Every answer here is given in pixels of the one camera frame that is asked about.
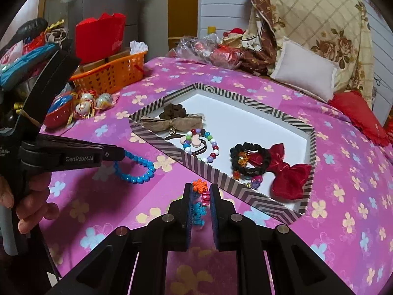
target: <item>red pillow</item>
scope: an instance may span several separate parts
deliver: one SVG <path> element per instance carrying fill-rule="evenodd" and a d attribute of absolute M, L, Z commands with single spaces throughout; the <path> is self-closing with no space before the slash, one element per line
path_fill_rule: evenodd
<path fill-rule="evenodd" d="M 352 90 L 335 94 L 328 104 L 348 116 L 352 124 L 374 144 L 389 145 L 385 130 L 359 92 Z"/>

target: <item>bedspread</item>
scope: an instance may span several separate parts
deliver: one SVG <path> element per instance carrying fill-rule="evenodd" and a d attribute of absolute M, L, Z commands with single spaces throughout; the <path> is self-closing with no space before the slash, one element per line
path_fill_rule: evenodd
<path fill-rule="evenodd" d="M 131 133 L 127 117 L 165 94 L 202 82 L 314 126 L 318 162 L 313 192 L 306 214 L 291 229 L 356 294 L 380 291 L 393 269 L 392 146 L 374 146 L 337 110 L 267 79 L 167 58 L 145 68 L 150 76 L 125 87 L 114 108 L 80 121 L 65 136 L 122 146 L 154 161 L 156 175 L 143 185 L 128 184 L 115 176 L 109 162 L 99 169 L 52 175 L 49 201 L 59 205 L 61 214 L 56 221 L 43 220 L 41 228 L 60 273 L 66 274 L 116 227 L 134 229 L 167 212 L 184 183 L 198 178 Z M 139 165 L 132 170 L 125 165 L 120 163 L 126 173 L 144 173 Z M 279 224 L 230 194 L 222 195 L 257 224 Z M 209 214 L 203 228 L 193 227 L 189 251 L 168 255 L 166 294 L 235 295 L 236 279 L 236 255 L 215 249 Z"/>

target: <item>blue beaded bracelet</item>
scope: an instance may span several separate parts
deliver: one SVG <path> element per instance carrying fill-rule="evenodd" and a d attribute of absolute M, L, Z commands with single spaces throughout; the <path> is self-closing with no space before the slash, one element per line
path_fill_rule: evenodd
<path fill-rule="evenodd" d="M 154 177 L 154 172 L 156 171 L 156 169 L 154 168 L 153 162 L 150 162 L 149 160 L 146 160 L 145 158 L 141 157 L 141 156 L 136 156 L 130 152 L 125 151 L 125 156 L 128 157 L 130 160 L 133 160 L 137 163 L 139 163 L 140 165 L 143 165 L 144 167 L 147 167 L 148 170 L 145 174 L 143 174 L 142 176 L 131 176 L 129 174 L 124 174 L 120 167 L 119 167 L 119 162 L 115 161 L 113 167 L 115 168 L 115 174 L 117 176 L 119 176 L 122 180 L 127 181 L 129 183 L 133 183 L 133 184 L 142 184 L 144 182 L 148 182 L 150 181 L 150 179 L 152 177 Z"/>

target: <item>human hand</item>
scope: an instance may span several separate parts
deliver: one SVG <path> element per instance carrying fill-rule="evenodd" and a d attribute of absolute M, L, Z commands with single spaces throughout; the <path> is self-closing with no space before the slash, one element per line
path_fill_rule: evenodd
<path fill-rule="evenodd" d="M 20 219 L 18 229 L 21 234 L 27 234 L 42 218 L 55 220 L 60 211 L 55 203 L 47 203 L 52 174 L 43 173 L 33 176 L 29 181 L 30 193 L 16 206 L 16 215 Z M 0 204 L 6 208 L 14 206 L 14 197 L 6 179 L 0 175 Z"/>

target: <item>metal screw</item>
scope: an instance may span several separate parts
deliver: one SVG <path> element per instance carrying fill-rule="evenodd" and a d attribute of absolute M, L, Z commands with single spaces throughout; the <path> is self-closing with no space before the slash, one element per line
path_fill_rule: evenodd
<path fill-rule="evenodd" d="M 277 226 L 277 230 L 281 233 L 281 234 L 286 234 L 289 232 L 289 227 L 286 225 L 279 225 Z"/>
<path fill-rule="evenodd" d="M 162 216 L 162 220 L 166 223 L 169 223 L 174 220 L 174 216 L 172 214 L 165 214 Z"/>
<path fill-rule="evenodd" d="M 128 228 L 126 228 L 125 226 L 121 226 L 116 229 L 116 235 L 118 236 L 124 236 L 127 233 L 128 233 Z"/>
<path fill-rule="evenodd" d="M 233 220 L 234 222 L 240 222 L 241 220 L 243 220 L 243 216 L 241 216 L 240 214 L 234 213 L 231 215 L 231 220 Z"/>

